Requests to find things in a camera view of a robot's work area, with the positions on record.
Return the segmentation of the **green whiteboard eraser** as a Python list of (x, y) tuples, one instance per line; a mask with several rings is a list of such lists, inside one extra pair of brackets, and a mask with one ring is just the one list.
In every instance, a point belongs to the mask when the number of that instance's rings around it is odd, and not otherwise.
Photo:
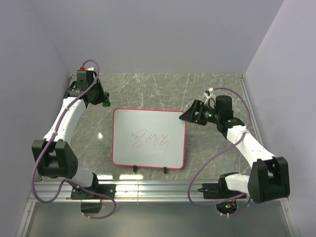
[(109, 93), (104, 92), (104, 100), (102, 102), (103, 107), (109, 107), (111, 105), (110, 100), (109, 100)]

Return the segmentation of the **pink framed whiteboard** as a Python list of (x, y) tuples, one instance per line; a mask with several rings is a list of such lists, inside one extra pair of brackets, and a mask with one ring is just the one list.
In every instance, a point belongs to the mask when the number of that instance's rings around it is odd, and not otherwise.
[(180, 170), (185, 164), (183, 111), (116, 108), (113, 112), (112, 162)]

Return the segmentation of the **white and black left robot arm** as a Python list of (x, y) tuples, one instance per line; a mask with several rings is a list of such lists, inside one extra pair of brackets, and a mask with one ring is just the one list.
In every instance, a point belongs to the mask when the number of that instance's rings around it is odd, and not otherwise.
[(48, 133), (32, 144), (35, 175), (49, 178), (63, 178), (84, 198), (95, 198), (100, 193), (95, 173), (79, 168), (78, 159), (71, 149), (71, 139), (76, 125), (88, 105), (110, 106), (109, 94), (99, 81), (99, 68), (86, 69), (81, 66), (77, 79), (64, 93), (61, 110)]

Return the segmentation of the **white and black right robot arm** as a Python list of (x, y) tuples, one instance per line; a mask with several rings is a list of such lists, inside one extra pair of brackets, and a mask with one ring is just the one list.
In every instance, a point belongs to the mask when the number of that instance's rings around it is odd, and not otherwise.
[(288, 162), (267, 151), (234, 116), (232, 99), (227, 95), (215, 97), (215, 105), (195, 100), (180, 120), (205, 126), (216, 125), (217, 130), (237, 148), (248, 162), (249, 175), (227, 173), (220, 176), (216, 199), (249, 195), (255, 203), (262, 203), (290, 195)]

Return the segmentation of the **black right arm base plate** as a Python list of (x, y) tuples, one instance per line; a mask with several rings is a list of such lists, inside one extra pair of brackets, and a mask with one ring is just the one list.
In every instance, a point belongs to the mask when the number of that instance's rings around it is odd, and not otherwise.
[(235, 195), (233, 191), (222, 191), (217, 183), (203, 183), (197, 191), (204, 199), (227, 199)]

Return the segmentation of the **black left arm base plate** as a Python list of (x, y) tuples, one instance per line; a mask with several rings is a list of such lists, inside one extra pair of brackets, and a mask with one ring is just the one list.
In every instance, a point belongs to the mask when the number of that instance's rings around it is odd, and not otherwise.
[(103, 196), (108, 196), (110, 198), (115, 197), (116, 185), (115, 184), (99, 184), (98, 187), (94, 189), (88, 189), (85, 191), (82, 188), (77, 188), (73, 186), (70, 199), (72, 200), (90, 200), (90, 199), (104, 199)]

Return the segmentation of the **aluminium mounting rail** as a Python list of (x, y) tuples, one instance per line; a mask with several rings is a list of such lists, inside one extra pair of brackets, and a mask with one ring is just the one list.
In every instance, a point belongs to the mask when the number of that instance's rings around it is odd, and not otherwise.
[[(35, 188), (41, 199), (52, 199), (58, 190), (60, 182), (36, 182)], [(188, 202), (187, 190), (189, 180), (162, 180), (162, 181), (101, 181), (101, 184), (115, 184), (116, 202)], [(215, 181), (197, 180), (191, 187), (191, 199), (194, 202), (220, 202), (223, 199), (204, 199), (203, 193), (198, 192), (203, 183)], [(80, 202), (71, 199), (72, 186), (64, 184), (55, 202)]]

